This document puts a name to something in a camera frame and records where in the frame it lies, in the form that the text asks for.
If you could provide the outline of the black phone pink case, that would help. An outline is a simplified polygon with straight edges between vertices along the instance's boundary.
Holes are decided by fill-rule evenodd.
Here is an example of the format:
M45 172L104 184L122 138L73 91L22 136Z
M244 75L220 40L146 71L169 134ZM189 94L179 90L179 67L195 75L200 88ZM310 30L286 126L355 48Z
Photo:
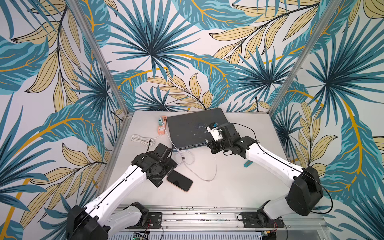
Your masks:
M188 192L193 184L193 181L184 175L180 174L177 171L172 171L167 176L167 181L183 190L184 192Z

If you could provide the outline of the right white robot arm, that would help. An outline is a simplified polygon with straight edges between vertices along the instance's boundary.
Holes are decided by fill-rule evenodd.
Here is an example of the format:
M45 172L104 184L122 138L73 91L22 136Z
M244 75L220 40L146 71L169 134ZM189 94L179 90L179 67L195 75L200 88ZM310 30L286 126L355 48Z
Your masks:
M261 146L248 136L218 137L207 141L212 154L231 152L255 163L261 170L256 177L245 171L230 174L227 187L240 187L247 198L265 198L258 213L267 220L296 213L308 216L328 191L322 186L318 172L294 165Z

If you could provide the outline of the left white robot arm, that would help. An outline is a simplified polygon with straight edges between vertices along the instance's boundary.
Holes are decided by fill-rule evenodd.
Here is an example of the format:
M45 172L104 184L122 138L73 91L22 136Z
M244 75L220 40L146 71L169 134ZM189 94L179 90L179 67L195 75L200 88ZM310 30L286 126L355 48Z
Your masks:
M177 166L172 150L162 144L154 151L137 155L128 169L102 194L84 207L74 206L68 213L67 240L106 240L123 229L144 228L149 210L134 202L122 211L115 210L141 183L150 181L159 187L163 178Z

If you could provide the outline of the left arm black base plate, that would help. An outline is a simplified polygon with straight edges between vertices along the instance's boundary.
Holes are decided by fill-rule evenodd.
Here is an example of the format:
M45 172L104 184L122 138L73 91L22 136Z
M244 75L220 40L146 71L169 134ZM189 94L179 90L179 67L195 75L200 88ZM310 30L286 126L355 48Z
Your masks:
M149 212L147 216L140 220L140 222L134 226L127 227L126 230L136 229L160 229L162 227L163 213L161 212Z

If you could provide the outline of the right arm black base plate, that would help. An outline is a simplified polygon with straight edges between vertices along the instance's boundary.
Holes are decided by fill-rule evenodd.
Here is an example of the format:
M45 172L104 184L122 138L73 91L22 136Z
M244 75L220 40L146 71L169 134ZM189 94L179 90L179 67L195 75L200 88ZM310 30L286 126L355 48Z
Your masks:
M242 222L246 229L280 229L285 225L281 218L271 220L262 212L241 212L237 220Z

